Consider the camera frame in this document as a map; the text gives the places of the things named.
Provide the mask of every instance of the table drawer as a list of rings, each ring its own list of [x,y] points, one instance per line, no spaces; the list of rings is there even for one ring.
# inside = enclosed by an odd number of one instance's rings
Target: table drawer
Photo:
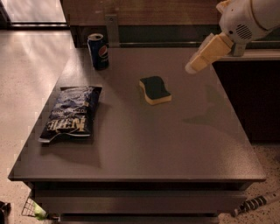
[[[244,192],[218,191],[46,191],[33,199],[56,214],[219,214],[231,212]]]
[[[218,224],[217,217],[61,216],[60,224]]]

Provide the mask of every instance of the soda can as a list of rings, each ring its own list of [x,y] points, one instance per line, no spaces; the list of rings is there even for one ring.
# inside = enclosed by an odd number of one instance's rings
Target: soda can
[[[108,49],[103,41],[103,35],[93,33],[87,37],[89,54],[96,70],[102,70],[109,66]]]

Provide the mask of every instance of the gray table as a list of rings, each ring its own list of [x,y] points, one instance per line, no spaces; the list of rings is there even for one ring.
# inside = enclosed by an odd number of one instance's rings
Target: gray table
[[[265,174],[215,71],[185,72],[194,51],[110,49],[109,68],[97,72],[88,49],[74,49],[9,179],[29,185],[47,212],[91,214],[96,223],[116,223],[112,215],[128,223],[155,216],[161,223],[218,223],[216,215],[238,207]],[[163,78],[172,101],[145,101],[138,82],[153,75]],[[60,87],[88,85],[102,86],[93,137],[39,143]]]

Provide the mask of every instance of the floor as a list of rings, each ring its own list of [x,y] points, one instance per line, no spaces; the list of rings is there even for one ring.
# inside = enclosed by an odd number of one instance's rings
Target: floor
[[[21,214],[29,189],[7,176],[71,53],[69,31],[0,31],[0,200],[11,203],[8,224],[51,223]],[[280,145],[253,146],[268,178],[246,191],[249,199],[280,188]],[[280,201],[219,218],[221,224],[280,224],[279,211]]]

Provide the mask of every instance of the chip bag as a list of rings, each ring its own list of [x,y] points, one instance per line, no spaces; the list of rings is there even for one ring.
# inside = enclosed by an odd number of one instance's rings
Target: chip bag
[[[70,87],[62,90],[38,140],[50,143],[61,135],[91,136],[101,91],[101,87]]]

